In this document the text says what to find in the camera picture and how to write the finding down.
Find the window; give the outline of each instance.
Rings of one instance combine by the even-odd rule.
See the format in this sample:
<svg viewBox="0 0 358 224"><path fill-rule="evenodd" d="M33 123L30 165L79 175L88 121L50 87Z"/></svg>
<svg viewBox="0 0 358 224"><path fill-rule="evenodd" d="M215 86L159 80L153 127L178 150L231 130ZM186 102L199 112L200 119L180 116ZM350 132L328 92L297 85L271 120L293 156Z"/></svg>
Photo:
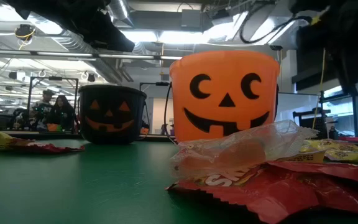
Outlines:
<svg viewBox="0 0 358 224"><path fill-rule="evenodd" d="M351 97L323 103L323 109L331 110L331 112L327 114L326 122L333 124L340 136L355 136L353 102Z"/></svg>

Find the black cable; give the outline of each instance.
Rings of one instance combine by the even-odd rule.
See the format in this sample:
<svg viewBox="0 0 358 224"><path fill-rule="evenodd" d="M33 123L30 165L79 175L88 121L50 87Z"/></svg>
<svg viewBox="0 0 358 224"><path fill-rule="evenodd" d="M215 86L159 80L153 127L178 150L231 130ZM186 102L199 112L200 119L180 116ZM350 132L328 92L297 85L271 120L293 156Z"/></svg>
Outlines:
<svg viewBox="0 0 358 224"><path fill-rule="evenodd" d="M168 134L168 130L167 130L167 106L168 106L168 99L169 99L169 91L172 88L172 82L169 83L169 87L168 87L168 92L167 92L167 99L165 100L165 109L164 109L164 130L165 130L165 135L169 138L169 140L171 140L172 143L177 144L172 138L171 136Z"/></svg>
<svg viewBox="0 0 358 224"><path fill-rule="evenodd" d="M268 6L268 5L271 5L271 4L274 4L274 2L264 2L263 4L259 5L258 7L256 7L254 10L250 10L247 17L244 19L244 21L242 21L242 24L240 26L240 29L239 29L239 37L241 39L241 41L245 44L254 44L256 42L259 42L260 40L264 39L266 36L268 36L269 34L275 32L277 29L282 29L284 28L286 25L288 25L289 23L291 23L292 21L295 21L295 20L305 20L306 22L311 22L311 17L308 17L308 16L298 16L298 17L295 17L295 15L287 20L286 22L283 22L282 24L274 27L270 32L268 32L267 34L265 34L264 36L262 36L261 38L258 38L256 40L245 40L244 36L242 35L244 33L244 26L245 24L248 22L248 20L258 11L260 11L261 9L263 9L265 6Z"/></svg>

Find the candy wrapper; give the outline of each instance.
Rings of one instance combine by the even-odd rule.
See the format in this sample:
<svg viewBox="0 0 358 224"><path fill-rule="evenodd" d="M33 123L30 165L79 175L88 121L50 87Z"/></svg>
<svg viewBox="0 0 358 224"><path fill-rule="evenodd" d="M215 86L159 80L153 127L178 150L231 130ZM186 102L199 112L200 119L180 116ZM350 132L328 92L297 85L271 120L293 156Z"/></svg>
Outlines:
<svg viewBox="0 0 358 224"><path fill-rule="evenodd" d="M268 163L237 172L236 176L211 174L180 180L175 185L212 194L222 202L245 205L267 223L278 223L295 212L317 206L358 213L358 166Z"/></svg>
<svg viewBox="0 0 358 224"><path fill-rule="evenodd" d="M325 151L325 156L332 161L358 163L358 146L349 142L331 139L305 140L300 152Z"/></svg>
<svg viewBox="0 0 358 224"><path fill-rule="evenodd" d="M222 139L185 141L171 158L175 177L235 175L265 161L295 156L317 131L286 120L240 131Z"/></svg>
<svg viewBox="0 0 358 224"><path fill-rule="evenodd" d="M0 132L0 151L58 154L83 150L85 150L84 146L81 146L80 148L56 147L53 144L45 144L32 140L14 138L8 134Z"/></svg>

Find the table surface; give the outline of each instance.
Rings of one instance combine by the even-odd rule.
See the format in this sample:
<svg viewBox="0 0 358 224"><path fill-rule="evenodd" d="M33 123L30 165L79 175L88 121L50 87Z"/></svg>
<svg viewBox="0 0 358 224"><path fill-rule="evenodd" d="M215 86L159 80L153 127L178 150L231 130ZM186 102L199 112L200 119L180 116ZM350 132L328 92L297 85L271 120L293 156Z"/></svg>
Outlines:
<svg viewBox="0 0 358 224"><path fill-rule="evenodd" d="M0 223L258 222L245 207L210 195L164 190L175 181L169 167L177 151L172 143L49 142L85 144L86 151L53 156L0 152ZM358 223L358 215L334 210L300 215L305 223ZM298 221L291 218L285 222Z"/></svg>

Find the red candy wrapper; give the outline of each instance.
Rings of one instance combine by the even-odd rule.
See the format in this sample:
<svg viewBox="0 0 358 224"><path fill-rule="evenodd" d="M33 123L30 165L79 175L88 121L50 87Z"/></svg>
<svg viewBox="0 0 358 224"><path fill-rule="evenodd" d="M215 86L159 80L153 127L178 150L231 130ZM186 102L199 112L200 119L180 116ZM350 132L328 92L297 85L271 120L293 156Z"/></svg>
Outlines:
<svg viewBox="0 0 358 224"><path fill-rule="evenodd" d="M32 140L14 138L8 134L0 132L0 151L25 152L37 154L58 154L75 151L84 151L85 147L79 148L57 147L53 144L45 144Z"/></svg>
<svg viewBox="0 0 358 224"><path fill-rule="evenodd" d="M177 186L204 191L222 202L245 205L261 221L278 223L295 212L316 206L358 213L358 190L337 177L358 182L358 166L269 162L234 175L212 174L181 180Z"/></svg>

